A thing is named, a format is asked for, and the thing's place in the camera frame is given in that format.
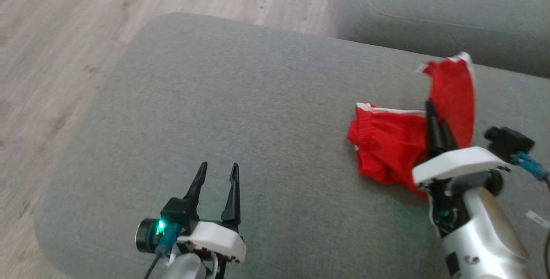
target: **black cable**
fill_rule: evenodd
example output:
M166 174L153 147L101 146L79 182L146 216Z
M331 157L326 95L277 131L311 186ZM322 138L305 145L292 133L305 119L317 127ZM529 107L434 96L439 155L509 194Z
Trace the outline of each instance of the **black cable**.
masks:
M151 275L151 272L153 271L153 268L155 268L155 265L157 265L157 262L159 261L159 259L161 258L161 255L160 253L157 253L157 256L155 256L155 260L153 260L153 263L151 264L151 266L149 267L149 270L147 271L147 273L145 274L145 277L143 279L147 279L149 278L149 276Z
M548 269L548 245L550 244L550 232L546 236L546 244L544 244L544 271L546 271L546 277L550 279L550 269Z
M546 177L544 179L544 182L546 182L546 187L548 188L548 191L550 191L550 178L549 177Z
M548 187L548 191L550 191L550 179L546 177L544 179L544 182L546 182L546 186ZM548 250L550 249L550 232L548 232L548 236L546 236L546 243L544 244L544 253L542 254L542 258L544 259L544 271L546 271L546 278L550 279L550 268L548 267Z

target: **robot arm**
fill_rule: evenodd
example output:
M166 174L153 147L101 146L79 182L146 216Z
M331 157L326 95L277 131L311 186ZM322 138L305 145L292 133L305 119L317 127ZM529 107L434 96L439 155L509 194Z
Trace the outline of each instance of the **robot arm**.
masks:
M203 221L197 214L207 167L202 163L187 195L171 198L160 219L146 218L137 228L137 249L156 255L145 279L161 258L168 258L163 279L223 279L227 263L244 262L246 245L239 235L239 165L234 163L231 171L231 189L221 221Z
M451 277L529 279L529 255L495 196L503 185L499 170L510 171L512 165L527 164L524 168L537 179L546 179L548 171L527 155L534 142L508 128L491 128L488 150L456 149L430 101L426 110L430 159L412 174L418 188L428 193L430 221Z

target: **gray fabric upholstery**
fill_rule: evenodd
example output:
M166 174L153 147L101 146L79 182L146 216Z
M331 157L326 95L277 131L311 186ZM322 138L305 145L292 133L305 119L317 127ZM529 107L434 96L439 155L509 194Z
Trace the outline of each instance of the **gray fabric upholstery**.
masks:
M346 140L356 101L422 108L433 57L186 13L132 42L82 119L36 212L47 258L75 278L139 278L134 233L208 161L199 214L219 218L240 164L239 278L444 278L426 201L358 175ZM550 80L476 66L476 144L491 125L539 142L548 164ZM501 201L542 275L547 193L506 176Z
M550 77L550 0L342 0L338 35Z

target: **green led light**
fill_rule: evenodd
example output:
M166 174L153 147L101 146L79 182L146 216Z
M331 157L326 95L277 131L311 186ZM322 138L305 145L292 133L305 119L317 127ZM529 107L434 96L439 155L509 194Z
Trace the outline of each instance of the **green led light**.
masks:
M162 220L159 220L159 226L157 227L157 231L162 232L165 228L165 223Z

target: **red cloth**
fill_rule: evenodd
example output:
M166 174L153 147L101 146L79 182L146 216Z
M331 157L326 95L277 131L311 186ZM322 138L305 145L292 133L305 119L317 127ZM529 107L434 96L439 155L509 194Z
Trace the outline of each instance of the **red cloth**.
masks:
M432 77L430 100L438 115L449 124L458 147L466 148L474 135L475 93L470 56L462 57L428 62L424 73Z
M461 54L429 62L424 69L432 77L430 99L461 148L469 146L474 132L474 86L468 61L469 56ZM355 115L347 137L357 149L359 174L388 185L401 183L419 193L412 169L426 150L425 113L358 103Z

